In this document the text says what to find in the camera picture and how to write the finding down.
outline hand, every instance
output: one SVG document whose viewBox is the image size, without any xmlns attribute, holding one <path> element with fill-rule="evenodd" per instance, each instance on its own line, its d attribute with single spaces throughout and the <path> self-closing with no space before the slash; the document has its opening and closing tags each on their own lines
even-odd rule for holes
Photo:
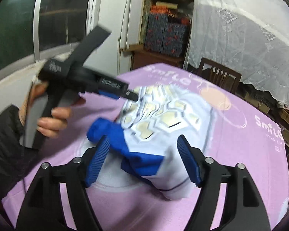
<svg viewBox="0 0 289 231">
<path fill-rule="evenodd" d="M 41 84 L 34 85 L 31 91 L 30 99 L 25 99 L 22 107 L 19 110 L 19 119 L 22 125 L 25 125 L 26 109 L 31 107 L 34 99 L 38 98 L 45 93 L 48 83 L 43 82 Z M 74 105 L 82 105 L 86 100 L 82 97 Z M 58 107 L 53 108 L 51 111 L 51 117 L 42 117 L 37 121 L 37 130 L 41 132 L 44 136 L 55 138 L 58 136 L 59 131 L 67 127 L 67 119 L 72 115 L 71 107 Z"/>
</svg>

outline black sleeve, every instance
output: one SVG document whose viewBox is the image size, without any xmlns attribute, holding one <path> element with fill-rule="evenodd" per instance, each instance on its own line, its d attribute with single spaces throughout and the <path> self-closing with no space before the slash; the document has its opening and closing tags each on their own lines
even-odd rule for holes
<svg viewBox="0 0 289 231">
<path fill-rule="evenodd" d="M 23 132 L 18 108 L 11 105 L 0 114 L 0 200 L 28 172 L 37 156 L 37 150 L 19 144 Z"/>
</svg>

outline metal screw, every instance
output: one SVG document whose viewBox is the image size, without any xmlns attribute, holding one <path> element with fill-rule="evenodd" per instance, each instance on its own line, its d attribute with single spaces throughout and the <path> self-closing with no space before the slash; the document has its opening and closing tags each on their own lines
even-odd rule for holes
<svg viewBox="0 0 289 231">
<path fill-rule="evenodd" d="M 238 168 L 239 169 L 245 169 L 245 165 L 243 163 L 238 163 Z"/>
<path fill-rule="evenodd" d="M 206 163 L 208 163 L 208 164 L 212 164 L 212 163 L 214 162 L 214 159 L 211 158 L 211 157 L 207 157 L 207 158 L 205 158 L 205 161 L 206 161 Z"/>
<path fill-rule="evenodd" d="M 44 162 L 41 167 L 42 167 L 42 169 L 46 169 L 46 168 L 49 167 L 49 163 L 48 162 Z"/>
<path fill-rule="evenodd" d="M 81 163 L 81 157 L 75 157 L 73 159 L 73 162 L 76 163 L 76 164 Z"/>
</svg>

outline person's arm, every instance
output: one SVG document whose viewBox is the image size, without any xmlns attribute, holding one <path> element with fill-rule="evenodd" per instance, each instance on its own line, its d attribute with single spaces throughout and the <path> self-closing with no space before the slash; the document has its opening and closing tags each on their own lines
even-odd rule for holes
<svg viewBox="0 0 289 231">
<path fill-rule="evenodd" d="M 19 144 L 24 134 L 25 114 L 27 106 L 30 107 L 35 98 L 42 95 L 47 83 L 33 86 L 31 98 L 26 99 L 20 109 L 11 105 L 0 114 L 0 200 L 29 172 L 32 161 L 38 151 L 25 148 Z M 80 98 L 76 103 L 85 103 Z M 55 138 L 60 130 L 67 127 L 67 119 L 72 114 L 71 107 L 58 107 L 52 110 L 52 117 L 40 118 L 37 130 L 43 135 Z"/>
<path fill-rule="evenodd" d="M 24 127 L 18 112 L 11 105 L 0 114 L 0 200 L 21 180 L 38 153 L 19 144 Z"/>
</svg>

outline stacked boxes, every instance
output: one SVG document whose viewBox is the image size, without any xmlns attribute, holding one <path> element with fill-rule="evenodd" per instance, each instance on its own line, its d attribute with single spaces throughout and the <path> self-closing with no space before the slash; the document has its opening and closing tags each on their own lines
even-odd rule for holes
<svg viewBox="0 0 289 231">
<path fill-rule="evenodd" d="M 189 25 L 168 22 L 166 13 L 149 15 L 144 49 L 173 57 L 184 55 Z"/>
<path fill-rule="evenodd" d="M 166 23 L 161 54 L 173 57 L 184 55 L 188 41 L 188 26 L 179 23 Z"/>
<path fill-rule="evenodd" d="M 168 14 L 151 13 L 149 15 L 145 50 L 161 53 L 167 21 Z"/>
</svg>

